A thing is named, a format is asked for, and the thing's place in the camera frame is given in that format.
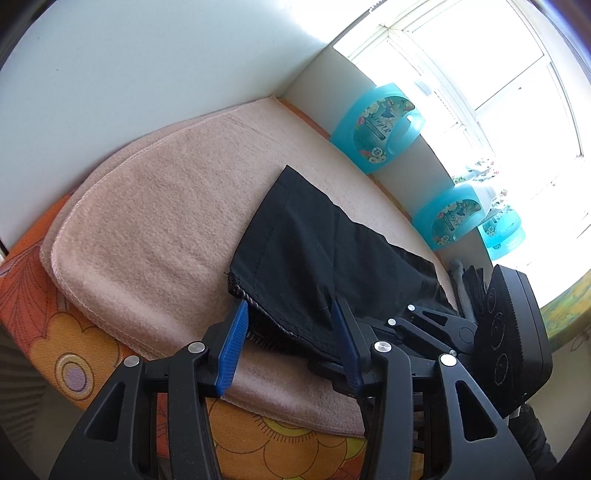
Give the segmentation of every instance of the detergent bottle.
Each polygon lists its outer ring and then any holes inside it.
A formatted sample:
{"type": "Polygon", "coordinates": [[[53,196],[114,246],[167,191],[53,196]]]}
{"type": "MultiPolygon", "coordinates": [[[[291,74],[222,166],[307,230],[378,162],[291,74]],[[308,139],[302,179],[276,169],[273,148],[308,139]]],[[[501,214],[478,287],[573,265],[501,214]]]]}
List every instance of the detergent bottle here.
{"type": "Polygon", "coordinates": [[[521,227],[521,218],[511,205],[478,226],[480,236],[487,248],[503,243],[521,227]]]}
{"type": "Polygon", "coordinates": [[[519,227],[511,236],[507,237],[500,244],[496,244],[493,247],[487,248],[488,256],[492,261],[499,260],[509,252],[515,250],[525,240],[525,231],[523,227],[519,227]]]}
{"type": "Polygon", "coordinates": [[[413,217],[413,225],[437,250],[480,225],[496,196],[492,180],[459,183],[424,206],[413,217]]]}
{"type": "Polygon", "coordinates": [[[330,141],[369,174],[403,152],[424,124],[414,104],[389,83],[361,96],[341,119],[330,141]]]}

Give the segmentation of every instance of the window frame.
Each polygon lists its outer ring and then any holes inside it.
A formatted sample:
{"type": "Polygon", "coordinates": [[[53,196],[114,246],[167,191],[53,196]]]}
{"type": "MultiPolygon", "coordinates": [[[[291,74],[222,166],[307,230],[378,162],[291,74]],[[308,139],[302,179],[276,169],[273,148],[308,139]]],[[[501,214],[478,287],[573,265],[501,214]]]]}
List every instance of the window frame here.
{"type": "MultiPolygon", "coordinates": [[[[405,11],[398,14],[395,18],[390,17],[389,19],[386,14],[385,18],[381,18],[378,21],[374,33],[369,37],[366,36],[366,40],[346,56],[353,64],[358,64],[368,53],[383,42],[390,44],[406,59],[420,76],[434,78],[435,83],[437,83],[437,88],[434,91],[446,104],[452,115],[457,118],[457,121],[460,124],[459,128],[465,129],[469,142],[480,150],[475,152],[475,157],[481,156],[492,161],[496,158],[495,153],[484,130],[478,123],[479,113],[493,104],[495,99],[500,98],[515,82],[518,82],[521,75],[534,66],[538,67],[539,64],[544,64],[549,67],[550,73],[557,84],[557,91],[561,97],[565,112],[572,122],[572,127],[576,136],[578,155],[572,159],[568,159],[566,163],[570,164],[572,161],[583,158],[584,150],[582,138],[577,124],[577,117],[567,93],[567,89],[565,88],[564,82],[560,77],[559,70],[553,61],[552,56],[534,28],[534,24],[527,18],[525,11],[517,4],[519,0],[506,1],[527,27],[533,39],[539,46],[542,56],[476,109],[470,106],[466,98],[462,95],[461,89],[455,86],[453,82],[446,77],[446,75],[413,40],[411,33],[414,30],[420,28],[426,22],[460,1],[461,0],[418,0],[412,3],[407,9],[405,9],[405,11]]],[[[564,168],[568,168],[568,165],[560,166],[556,175],[559,175],[560,171],[564,168]]]]}

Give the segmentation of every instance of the circular pattern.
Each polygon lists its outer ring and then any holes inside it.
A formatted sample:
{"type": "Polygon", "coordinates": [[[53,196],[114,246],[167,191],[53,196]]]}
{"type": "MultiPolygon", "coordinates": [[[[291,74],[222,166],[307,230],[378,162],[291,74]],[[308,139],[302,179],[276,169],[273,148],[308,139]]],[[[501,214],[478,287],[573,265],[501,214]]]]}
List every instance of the circular pattern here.
{"type": "Polygon", "coordinates": [[[491,325],[491,345],[494,351],[497,351],[505,338],[505,319],[501,312],[495,315],[491,325]]]}
{"type": "Polygon", "coordinates": [[[379,341],[374,343],[374,348],[378,352],[386,353],[392,349],[392,345],[390,345],[388,342],[379,341]]]}
{"type": "Polygon", "coordinates": [[[191,353],[201,353],[205,350],[205,345],[201,342],[193,342],[189,345],[188,349],[191,353]]]}
{"type": "Polygon", "coordinates": [[[57,359],[56,381],[62,392],[74,400],[84,400],[92,393],[95,378],[86,360],[75,353],[64,353],[57,359]]]}
{"type": "Polygon", "coordinates": [[[439,357],[439,361],[445,365],[446,367],[454,367],[457,363],[457,358],[449,353],[444,353],[441,357],[439,357]]]}
{"type": "Polygon", "coordinates": [[[503,353],[499,358],[496,359],[495,365],[495,383],[497,386],[501,385],[507,378],[507,372],[509,371],[509,358],[503,353]]]}
{"type": "Polygon", "coordinates": [[[460,328],[460,338],[462,339],[462,342],[474,343],[474,332],[468,327],[462,327],[460,328]]]}
{"type": "Polygon", "coordinates": [[[137,355],[130,355],[125,357],[123,364],[126,367],[135,367],[139,363],[139,357],[137,355]]]}
{"type": "Polygon", "coordinates": [[[489,313],[492,313],[496,307],[496,290],[491,288],[490,292],[488,293],[488,298],[486,299],[486,306],[488,307],[489,313]]]}

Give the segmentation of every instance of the black cloth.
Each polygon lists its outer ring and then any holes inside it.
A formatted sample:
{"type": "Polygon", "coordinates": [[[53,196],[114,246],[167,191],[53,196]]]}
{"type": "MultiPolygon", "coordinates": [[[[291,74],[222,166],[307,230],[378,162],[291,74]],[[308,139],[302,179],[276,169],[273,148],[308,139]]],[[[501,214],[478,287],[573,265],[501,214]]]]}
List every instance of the black cloth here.
{"type": "Polygon", "coordinates": [[[251,339],[337,362],[337,296],[360,318],[400,317],[411,303],[457,314],[432,263],[352,222],[289,166],[234,253],[229,291],[251,305],[251,339]]]}
{"type": "Polygon", "coordinates": [[[550,472],[541,480],[588,480],[591,453],[591,413],[573,443],[550,472]]]}
{"type": "Polygon", "coordinates": [[[556,458],[550,450],[534,409],[527,403],[524,404],[519,416],[509,420],[509,429],[527,457],[535,477],[538,480],[546,479],[545,476],[556,466],[556,458]]]}
{"type": "Polygon", "coordinates": [[[29,466],[18,454],[8,439],[4,430],[0,428],[0,472],[2,478],[18,480],[39,480],[29,466]]]}

